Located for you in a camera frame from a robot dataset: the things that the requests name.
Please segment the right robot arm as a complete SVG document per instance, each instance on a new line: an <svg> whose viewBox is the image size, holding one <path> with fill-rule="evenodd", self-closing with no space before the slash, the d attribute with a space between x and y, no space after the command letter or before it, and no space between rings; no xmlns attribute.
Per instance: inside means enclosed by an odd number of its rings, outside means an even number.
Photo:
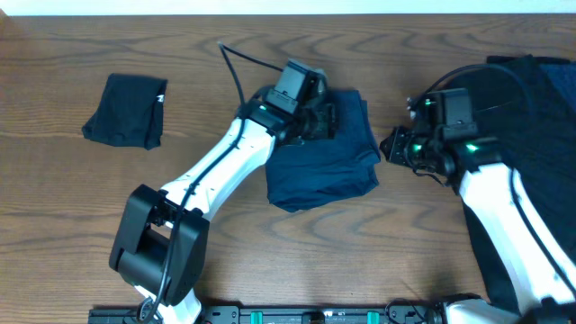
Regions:
<svg viewBox="0 0 576 324"><path fill-rule="evenodd" d="M488 234L511 281L518 311L481 298L439 305L441 323L573 323L575 264L562 251L527 196L521 174L507 166L497 139L478 132L445 135L396 127L380 144L385 159L452 188Z"/></svg>

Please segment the dark blue shorts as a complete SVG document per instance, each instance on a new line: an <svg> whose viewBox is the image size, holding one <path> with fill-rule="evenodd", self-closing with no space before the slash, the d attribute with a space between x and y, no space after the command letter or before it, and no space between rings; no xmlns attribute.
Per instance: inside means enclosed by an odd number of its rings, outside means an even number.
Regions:
<svg viewBox="0 0 576 324"><path fill-rule="evenodd" d="M374 166L382 158L367 101L357 90L334 90L329 99L339 111L335 138L276 148L265 164L267 199L287 212L362 196L379 185Z"/></svg>

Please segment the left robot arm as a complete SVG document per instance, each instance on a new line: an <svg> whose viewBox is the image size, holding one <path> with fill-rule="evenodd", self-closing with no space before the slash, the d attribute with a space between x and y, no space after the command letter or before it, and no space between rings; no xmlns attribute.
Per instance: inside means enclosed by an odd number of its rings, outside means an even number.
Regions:
<svg viewBox="0 0 576 324"><path fill-rule="evenodd" d="M277 145L331 139L338 108L312 100L287 113L252 99L238 108L224 137L191 169L155 190L129 196L109 266L144 299L138 323L194 323L212 218L235 189L263 166Z"/></svg>

